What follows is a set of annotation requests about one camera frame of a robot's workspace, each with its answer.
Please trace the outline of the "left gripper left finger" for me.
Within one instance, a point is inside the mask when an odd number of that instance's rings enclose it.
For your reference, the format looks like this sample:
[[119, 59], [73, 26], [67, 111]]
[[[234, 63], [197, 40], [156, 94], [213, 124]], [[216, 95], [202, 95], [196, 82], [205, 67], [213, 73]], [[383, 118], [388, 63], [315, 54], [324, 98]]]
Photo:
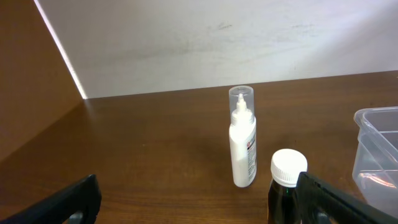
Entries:
[[94, 223], [101, 206], [101, 191], [94, 174], [11, 215], [1, 223], [63, 223], [79, 213], [80, 223]]

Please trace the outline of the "dark bottle white cap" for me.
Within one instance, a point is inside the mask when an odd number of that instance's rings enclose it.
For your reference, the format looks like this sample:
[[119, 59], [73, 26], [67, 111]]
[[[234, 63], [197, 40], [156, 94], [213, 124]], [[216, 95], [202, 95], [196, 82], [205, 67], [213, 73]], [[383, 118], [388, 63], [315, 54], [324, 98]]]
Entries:
[[280, 149], [272, 155], [272, 181], [268, 193], [268, 223], [300, 223], [296, 186], [301, 172], [308, 171], [306, 157], [294, 149]]

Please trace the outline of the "white squeeze bottle clear cap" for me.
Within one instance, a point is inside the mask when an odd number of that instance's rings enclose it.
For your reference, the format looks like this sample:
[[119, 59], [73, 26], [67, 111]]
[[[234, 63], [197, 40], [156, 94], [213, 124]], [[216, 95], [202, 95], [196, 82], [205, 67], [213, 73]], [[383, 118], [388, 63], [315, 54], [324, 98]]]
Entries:
[[229, 146], [233, 181], [237, 187], [252, 184], [257, 172], [256, 117], [254, 90], [250, 86], [235, 86], [229, 90]]

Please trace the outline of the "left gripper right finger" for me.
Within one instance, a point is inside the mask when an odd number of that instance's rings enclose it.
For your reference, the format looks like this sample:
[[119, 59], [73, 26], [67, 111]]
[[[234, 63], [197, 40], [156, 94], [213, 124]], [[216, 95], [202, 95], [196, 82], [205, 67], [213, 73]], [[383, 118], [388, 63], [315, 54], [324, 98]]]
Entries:
[[396, 218], [360, 202], [307, 172], [301, 172], [298, 176], [296, 197], [303, 223], [397, 223]]

